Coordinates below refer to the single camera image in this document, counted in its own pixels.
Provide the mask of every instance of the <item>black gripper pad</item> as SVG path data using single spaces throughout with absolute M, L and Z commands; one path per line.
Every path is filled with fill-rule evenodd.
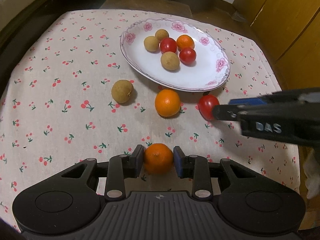
M 298 240 L 294 233 L 276 237 L 249 236 L 227 225 L 209 202 L 195 201 L 187 192 L 131 192 L 119 202 L 109 202 L 86 227 L 62 236 L 37 236 L 28 240 Z

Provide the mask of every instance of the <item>tablecloth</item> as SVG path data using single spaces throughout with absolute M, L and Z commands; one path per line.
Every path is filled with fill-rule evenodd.
M 227 82 L 210 93 L 221 104 L 280 90 L 256 43 L 195 20 L 135 10 L 82 10 L 63 14 L 26 52 L 12 71 L 0 100 L 0 216 L 17 227 L 12 202 L 22 190 L 85 159 L 108 161 L 130 154 L 137 144 L 179 145 L 186 155 L 209 162 L 230 158 L 296 191 L 297 146 L 248 138 L 236 122 L 205 121 L 197 107 L 202 93 L 180 92 L 180 114 L 160 117 L 154 108 L 164 87 L 134 71 L 121 54 L 119 36 L 138 20 L 171 17 L 214 37 L 230 62 Z M 111 87 L 129 80 L 135 94 L 117 104 Z M 105 179 L 99 182 L 103 194 Z M 190 189 L 174 169 L 164 176 L 141 171 L 126 179 L 126 190 Z

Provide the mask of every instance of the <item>longan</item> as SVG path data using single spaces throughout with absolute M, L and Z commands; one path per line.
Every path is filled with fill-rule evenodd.
M 179 57 L 171 51 L 162 54 L 160 61 L 161 65 L 167 70 L 176 70 L 180 65 Z
M 129 100 L 133 85 L 128 80 L 118 80 L 111 89 L 112 98 L 118 103 L 125 103 Z
M 147 51 L 155 52 L 159 48 L 159 41 L 155 36 L 148 36 L 143 41 L 144 47 Z
M 169 37 L 169 33 L 164 29 L 160 29 L 156 31 L 155 37 L 158 39 L 159 42 L 161 42 L 164 38 Z

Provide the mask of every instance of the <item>blue handle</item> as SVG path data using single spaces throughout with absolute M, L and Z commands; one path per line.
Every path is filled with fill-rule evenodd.
M 261 98 L 239 98 L 231 99 L 228 105 L 247 105 L 247 106 L 257 106 L 257 105 L 266 105 Z

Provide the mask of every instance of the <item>dark wooden furniture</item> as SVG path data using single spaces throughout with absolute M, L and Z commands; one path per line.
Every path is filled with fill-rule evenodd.
M 106 0 L 100 9 L 142 10 L 192 18 L 188 5 L 168 0 Z

